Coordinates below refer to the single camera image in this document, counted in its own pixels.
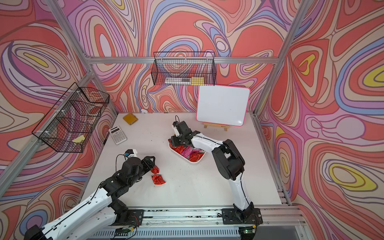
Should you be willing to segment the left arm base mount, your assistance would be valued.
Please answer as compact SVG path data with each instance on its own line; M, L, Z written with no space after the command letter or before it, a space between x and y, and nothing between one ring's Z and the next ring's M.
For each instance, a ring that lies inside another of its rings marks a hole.
M144 219L144 210L128 209L117 214L113 226L140 226Z

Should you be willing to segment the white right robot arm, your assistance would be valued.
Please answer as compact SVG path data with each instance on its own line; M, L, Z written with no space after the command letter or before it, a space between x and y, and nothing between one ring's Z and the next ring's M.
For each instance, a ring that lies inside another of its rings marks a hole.
M234 197L234 216L230 220L245 223L254 212L254 204L247 193L243 173L245 160L232 140L219 141L199 131L192 131L186 122L174 121L175 134L171 137L173 146L185 145L211 153L221 176L229 181Z

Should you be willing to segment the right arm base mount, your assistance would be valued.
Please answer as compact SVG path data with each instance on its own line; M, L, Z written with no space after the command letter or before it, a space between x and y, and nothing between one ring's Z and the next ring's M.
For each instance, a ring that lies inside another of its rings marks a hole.
M222 209L218 213L218 217L222 218L224 225L256 225L263 224L263 217L259 208L248 208L240 211L235 208Z

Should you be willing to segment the white plastic storage box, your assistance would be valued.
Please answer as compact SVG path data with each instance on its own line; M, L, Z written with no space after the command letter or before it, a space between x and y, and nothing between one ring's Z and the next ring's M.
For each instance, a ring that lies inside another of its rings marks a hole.
M203 157L206 155L206 152L201 149L196 149L186 145L180 145L178 147L175 147L172 144L171 139L168 139L168 141L169 149L171 150L171 152L191 165L199 164L202 161Z

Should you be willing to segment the pink tea bag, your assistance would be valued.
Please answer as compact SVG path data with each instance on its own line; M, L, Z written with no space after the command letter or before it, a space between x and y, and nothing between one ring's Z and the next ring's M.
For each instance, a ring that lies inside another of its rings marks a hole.
M188 146L188 147L186 147L184 150L183 150L183 152L181 153L181 155L184 157L184 158L189 158L190 157L190 155L192 154L192 153L194 153L195 152L195 149L193 148L193 147L190 147L190 146Z

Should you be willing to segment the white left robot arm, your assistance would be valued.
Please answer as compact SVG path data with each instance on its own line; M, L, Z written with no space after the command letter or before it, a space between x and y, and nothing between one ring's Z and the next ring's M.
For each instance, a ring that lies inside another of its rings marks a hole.
M102 181L97 189L73 209L45 224L30 227L26 240L86 240L97 231L111 225L137 227L137 211L131 211L120 197L155 167L156 158L136 156L125 160L121 170Z

